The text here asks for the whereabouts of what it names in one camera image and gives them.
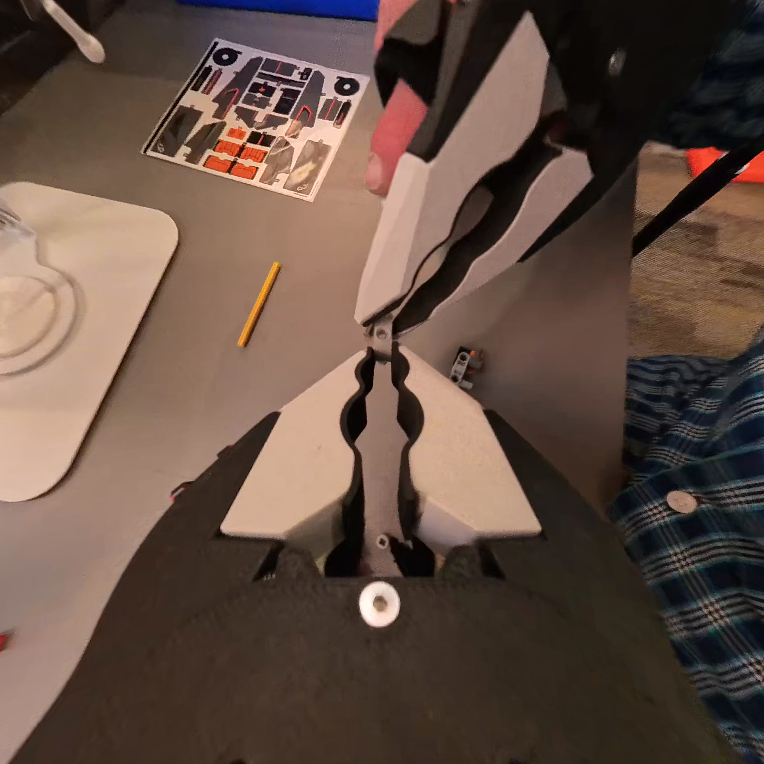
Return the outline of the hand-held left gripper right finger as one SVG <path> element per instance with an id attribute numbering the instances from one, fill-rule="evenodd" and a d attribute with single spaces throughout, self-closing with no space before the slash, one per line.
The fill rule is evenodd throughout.
<path id="1" fill-rule="evenodd" d="M 397 505 L 403 576 L 432 576 L 436 556 L 492 540 L 529 539 L 542 525 L 498 438 L 502 420 L 410 349 L 394 343 L 396 422 L 406 436 Z"/>

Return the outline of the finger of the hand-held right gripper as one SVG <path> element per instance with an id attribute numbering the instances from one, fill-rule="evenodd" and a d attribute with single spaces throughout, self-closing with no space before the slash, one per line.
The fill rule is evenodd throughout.
<path id="1" fill-rule="evenodd" d="M 453 233 L 468 196 L 494 170 L 510 169 L 540 125 L 549 52 L 530 11 L 451 11 L 435 93 L 397 160 L 361 276 L 355 320 L 376 325 L 404 309 L 416 327 L 440 307 L 476 290 L 500 271 L 487 265 L 494 244 L 469 251 L 466 271 L 456 248 L 414 290 L 421 266 Z"/>
<path id="2" fill-rule="evenodd" d="M 582 150 L 529 138 L 483 175 L 393 319 L 404 335 L 521 262 L 593 174 Z"/>

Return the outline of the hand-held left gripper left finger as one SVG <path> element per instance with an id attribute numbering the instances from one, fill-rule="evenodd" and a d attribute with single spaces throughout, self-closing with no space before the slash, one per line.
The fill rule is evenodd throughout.
<path id="1" fill-rule="evenodd" d="M 375 358 L 360 351 L 277 412 L 220 532 L 270 540 L 323 561 L 326 576 L 360 576 L 365 491 L 357 440 L 368 424 Z"/>

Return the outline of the light grey lego connector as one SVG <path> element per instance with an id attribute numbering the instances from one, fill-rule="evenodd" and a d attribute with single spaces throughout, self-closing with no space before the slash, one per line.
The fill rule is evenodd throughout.
<path id="1" fill-rule="evenodd" d="M 395 339 L 393 323 L 392 318 L 384 317 L 365 326 L 364 336 L 368 339 L 368 347 L 379 364 L 387 364 L 392 358 Z"/>

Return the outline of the small black orange lego subassembly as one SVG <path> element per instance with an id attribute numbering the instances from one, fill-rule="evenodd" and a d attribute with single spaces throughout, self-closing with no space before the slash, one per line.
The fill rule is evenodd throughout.
<path id="1" fill-rule="evenodd" d="M 448 378 L 458 388 L 469 392 L 474 387 L 474 378 L 481 372 L 483 363 L 484 353 L 482 349 L 470 349 L 462 346 L 454 356 Z"/>

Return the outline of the person's right forearm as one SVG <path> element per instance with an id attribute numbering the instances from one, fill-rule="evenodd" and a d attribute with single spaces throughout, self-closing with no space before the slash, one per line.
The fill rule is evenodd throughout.
<path id="1" fill-rule="evenodd" d="M 743 14 L 653 139 L 677 149 L 735 150 L 763 135 L 763 2 Z"/>

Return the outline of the yellow lego axle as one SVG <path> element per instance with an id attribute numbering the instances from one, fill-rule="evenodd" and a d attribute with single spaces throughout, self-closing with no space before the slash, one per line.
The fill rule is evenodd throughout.
<path id="1" fill-rule="evenodd" d="M 263 309 L 267 303 L 267 300 L 272 292 L 273 286 L 277 281 L 277 278 L 281 272 L 282 263 L 275 261 L 272 263 L 270 270 L 263 282 L 263 285 L 257 294 L 257 298 L 251 308 L 250 313 L 244 323 L 242 331 L 237 339 L 237 347 L 240 349 L 246 348 L 251 340 L 253 330 L 255 329 Z"/>

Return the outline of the lego sticker sheet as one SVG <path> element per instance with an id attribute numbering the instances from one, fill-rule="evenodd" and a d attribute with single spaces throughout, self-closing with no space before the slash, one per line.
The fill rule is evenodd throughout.
<path id="1" fill-rule="evenodd" d="M 141 153 L 310 203 L 369 81 L 215 38 Z"/>

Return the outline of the person's right hand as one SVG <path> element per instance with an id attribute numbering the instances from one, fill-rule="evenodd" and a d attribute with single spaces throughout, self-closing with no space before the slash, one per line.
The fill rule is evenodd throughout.
<path id="1" fill-rule="evenodd" d="M 380 2 L 374 37 L 375 59 L 387 33 L 414 4 L 415 1 Z M 428 105 L 408 82 L 396 82 L 370 139 L 364 178 L 370 193 L 387 196 L 397 164 L 425 119 L 427 110 Z"/>

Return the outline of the black metal bar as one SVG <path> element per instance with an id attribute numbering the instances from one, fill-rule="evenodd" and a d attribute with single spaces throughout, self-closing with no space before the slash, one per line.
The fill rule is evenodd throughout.
<path id="1" fill-rule="evenodd" d="M 740 148 L 721 153 L 719 158 L 694 177 L 690 184 L 633 236 L 632 258 L 640 255 L 672 226 L 733 182 L 762 151 L 763 137 L 760 137 Z"/>

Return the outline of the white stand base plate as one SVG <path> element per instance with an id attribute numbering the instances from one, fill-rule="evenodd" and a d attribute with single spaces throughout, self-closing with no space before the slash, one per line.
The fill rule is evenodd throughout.
<path id="1" fill-rule="evenodd" d="M 1 376 L 1 498 L 16 503 L 66 476 L 177 248 L 157 209 L 16 182 L 2 199 L 37 234 L 41 260 L 76 290 L 78 314 L 42 366 Z"/>

